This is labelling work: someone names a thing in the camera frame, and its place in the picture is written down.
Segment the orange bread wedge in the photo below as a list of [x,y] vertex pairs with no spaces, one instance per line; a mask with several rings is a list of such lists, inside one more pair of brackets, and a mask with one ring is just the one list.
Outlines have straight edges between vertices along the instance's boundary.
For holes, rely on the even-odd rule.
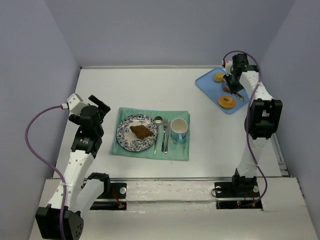
[[225,91],[225,92],[228,92],[228,93],[230,92],[229,88],[225,87],[225,86],[222,87],[222,90]]

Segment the silver metal tongs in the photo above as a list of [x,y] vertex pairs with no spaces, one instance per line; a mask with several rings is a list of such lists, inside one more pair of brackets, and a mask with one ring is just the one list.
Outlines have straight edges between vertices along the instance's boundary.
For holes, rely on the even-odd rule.
[[[221,82],[221,86],[222,87],[227,87],[228,89],[229,89],[229,87],[228,87],[228,85],[227,85],[227,83],[225,82],[225,81],[222,81]],[[234,95],[241,101],[241,102],[244,102],[244,97],[242,96],[242,95],[240,95],[239,93],[234,93]]]

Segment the dark brown croissant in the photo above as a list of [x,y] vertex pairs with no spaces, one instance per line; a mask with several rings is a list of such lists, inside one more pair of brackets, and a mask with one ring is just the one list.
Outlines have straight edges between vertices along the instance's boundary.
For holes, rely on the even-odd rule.
[[154,135],[154,133],[144,125],[130,126],[129,129],[140,140]]

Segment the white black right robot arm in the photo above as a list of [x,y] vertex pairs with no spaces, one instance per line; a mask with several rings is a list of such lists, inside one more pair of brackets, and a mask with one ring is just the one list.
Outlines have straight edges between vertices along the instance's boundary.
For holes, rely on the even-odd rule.
[[249,63],[253,56],[240,50],[231,54],[230,61],[222,61],[226,71],[224,81],[231,94],[242,99],[240,91],[244,90],[249,101],[244,120],[246,146],[226,189],[232,197],[244,198],[257,186],[257,173],[262,171],[259,160],[267,140],[278,129],[283,103],[273,98],[263,85],[259,64]]

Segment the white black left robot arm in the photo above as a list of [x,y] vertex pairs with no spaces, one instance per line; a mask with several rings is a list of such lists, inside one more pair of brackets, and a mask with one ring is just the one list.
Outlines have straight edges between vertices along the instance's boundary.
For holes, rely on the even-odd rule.
[[102,144],[104,117],[111,110],[94,95],[85,103],[74,93],[62,109],[70,112],[69,121],[78,125],[67,166],[59,172],[60,183],[45,207],[39,207],[35,219],[45,240],[78,240],[84,230],[83,214],[95,200],[110,189],[110,178],[105,173],[85,175]]

